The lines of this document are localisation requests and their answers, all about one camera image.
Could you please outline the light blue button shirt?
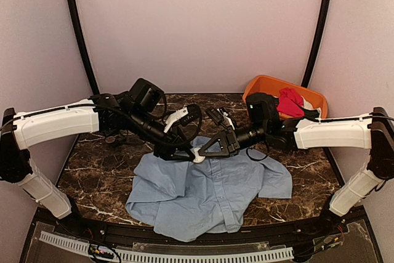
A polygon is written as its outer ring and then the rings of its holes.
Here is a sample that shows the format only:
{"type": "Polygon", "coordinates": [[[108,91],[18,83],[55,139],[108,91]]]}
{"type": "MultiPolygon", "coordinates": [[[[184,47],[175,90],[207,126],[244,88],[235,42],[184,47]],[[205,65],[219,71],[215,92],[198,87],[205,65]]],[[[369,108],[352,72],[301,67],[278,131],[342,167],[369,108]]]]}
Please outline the light blue button shirt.
{"type": "Polygon", "coordinates": [[[292,177],[257,150],[202,163],[143,155],[134,169],[126,211],[155,233],[190,242],[204,233],[234,233],[255,197],[290,199],[292,177]]]}

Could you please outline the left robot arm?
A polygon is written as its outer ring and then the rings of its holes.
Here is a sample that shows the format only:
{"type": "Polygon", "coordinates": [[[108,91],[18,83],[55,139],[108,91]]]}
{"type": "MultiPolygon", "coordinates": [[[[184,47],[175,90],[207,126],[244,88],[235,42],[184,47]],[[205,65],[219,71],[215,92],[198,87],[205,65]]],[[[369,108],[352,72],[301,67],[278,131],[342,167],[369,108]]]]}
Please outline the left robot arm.
{"type": "Polygon", "coordinates": [[[187,106],[171,114],[152,114],[162,89],[139,78],[120,94],[98,94],[69,105],[34,112],[8,108],[1,125],[1,180],[17,184],[37,203],[47,208],[74,236],[87,230],[72,200],[61,192],[34,164],[29,149],[37,144],[82,133],[130,131],[153,144],[154,154],[164,160],[192,161],[191,139],[177,122],[199,118],[198,108],[187,106]]]}

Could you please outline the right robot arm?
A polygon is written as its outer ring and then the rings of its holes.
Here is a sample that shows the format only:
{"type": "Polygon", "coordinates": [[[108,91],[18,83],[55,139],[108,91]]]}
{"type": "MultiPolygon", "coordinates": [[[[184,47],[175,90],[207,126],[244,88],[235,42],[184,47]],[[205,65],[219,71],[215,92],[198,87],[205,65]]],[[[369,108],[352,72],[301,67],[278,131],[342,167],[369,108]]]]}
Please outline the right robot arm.
{"type": "Polygon", "coordinates": [[[393,179],[393,118],[381,107],[371,113],[350,118],[299,118],[280,119],[276,108],[278,99],[266,93],[246,97],[250,125],[234,128],[224,112],[210,108],[206,111],[222,130],[196,155],[206,158],[229,157],[240,150],[263,142],[266,146],[282,150],[306,150],[316,147],[353,147],[369,150],[366,164],[332,197],[314,229],[328,234],[338,224],[338,218],[371,191],[393,179]]]}

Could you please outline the round white brooch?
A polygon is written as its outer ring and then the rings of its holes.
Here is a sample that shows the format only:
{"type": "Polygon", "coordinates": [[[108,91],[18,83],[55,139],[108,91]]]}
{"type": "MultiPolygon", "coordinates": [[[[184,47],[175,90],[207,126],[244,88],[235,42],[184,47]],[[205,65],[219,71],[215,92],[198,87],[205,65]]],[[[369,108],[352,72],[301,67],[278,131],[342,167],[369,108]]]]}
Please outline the round white brooch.
{"type": "Polygon", "coordinates": [[[192,149],[192,152],[193,152],[193,154],[194,154],[194,156],[195,156],[193,162],[196,163],[196,164],[200,164],[200,163],[202,163],[202,162],[205,160],[205,157],[204,157],[204,156],[201,156],[201,155],[199,154],[199,150],[200,150],[199,147],[194,147],[194,148],[192,149]]]}

